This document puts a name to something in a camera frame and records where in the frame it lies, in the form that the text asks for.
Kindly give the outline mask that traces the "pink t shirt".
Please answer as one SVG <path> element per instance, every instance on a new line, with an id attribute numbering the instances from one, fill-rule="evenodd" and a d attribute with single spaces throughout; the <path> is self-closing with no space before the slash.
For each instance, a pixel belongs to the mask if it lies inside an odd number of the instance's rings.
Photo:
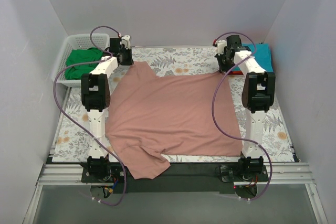
<path id="1" fill-rule="evenodd" d="M 106 136 L 136 179 L 170 166 L 167 155 L 238 156 L 240 130 L 219 72 L 159 77 L 136 62 L 111 94 Z"/>

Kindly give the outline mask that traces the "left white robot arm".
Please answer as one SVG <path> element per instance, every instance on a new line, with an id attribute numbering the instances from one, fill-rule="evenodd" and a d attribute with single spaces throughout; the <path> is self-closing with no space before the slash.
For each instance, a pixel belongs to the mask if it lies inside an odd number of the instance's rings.
<path id="1" fill-rule="evenodd" d="M 100 182 L 111 178 L 112 170 L 109 165 L 109 154 L 102 146 L 107 146 L 105 136 L 105 118 L 110 105 L 111 93 L 108 79 L 119 65 L 133 64 L 131 36 L 110 38 L 107 53 L 90 73 L 81 77 L 81 100 L 89 120 L 89 132 L 95 137 L 90 141 L 87 158 L 87 170 L 90 176 Z"/>

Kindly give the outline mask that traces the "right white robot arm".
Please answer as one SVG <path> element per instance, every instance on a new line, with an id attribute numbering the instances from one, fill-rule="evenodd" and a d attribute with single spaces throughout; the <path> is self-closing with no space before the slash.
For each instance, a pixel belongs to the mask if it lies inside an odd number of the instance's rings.
<path id="1" fill-rule="evenodd" d="M 222 180 L 233 182 L 243 180 L 256 182 L 259 175 L 266 175 L 262 146 L 263 128 L 266 114 L 275 99 L 275 73 L 266 71 L 254 58 L 257 49 L 243 46 L 240 34 L 226 34 L 226 39 L 218 37 L 213 46 L 217 49 L 215 55 L 219 70 L 226 76 L 238 67 L 245 77 L 241 102 L 246 111 L 245 137 L 239 140 L 243 143 L 241 157 L 236 163 L 220 167 Z"/>

